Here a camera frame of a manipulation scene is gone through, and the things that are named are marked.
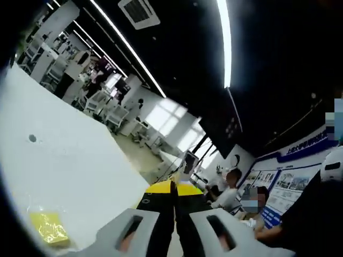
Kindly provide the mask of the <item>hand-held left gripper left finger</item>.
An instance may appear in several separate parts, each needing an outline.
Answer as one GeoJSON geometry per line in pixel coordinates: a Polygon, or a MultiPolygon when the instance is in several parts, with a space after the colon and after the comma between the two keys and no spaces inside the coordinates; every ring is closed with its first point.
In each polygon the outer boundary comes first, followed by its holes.
{"type": "Polygon", "coordinates": [[[89,247],[68,256],[167,256],[174,231],[176,184],[151,185],[129,208],[96,233],[89,247]]]}

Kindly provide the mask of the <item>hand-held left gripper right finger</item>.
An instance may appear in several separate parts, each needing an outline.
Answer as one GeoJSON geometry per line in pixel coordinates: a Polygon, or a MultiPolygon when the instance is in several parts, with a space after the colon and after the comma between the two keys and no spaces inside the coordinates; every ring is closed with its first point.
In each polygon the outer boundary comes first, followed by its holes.
{"type": "Polygon", "coordinates": [[[177,233],[185,256],[295,255],[260,243],[252,228],[221,208],[210,208],[192,184],[179,183],[176,190],[177,233]]]}

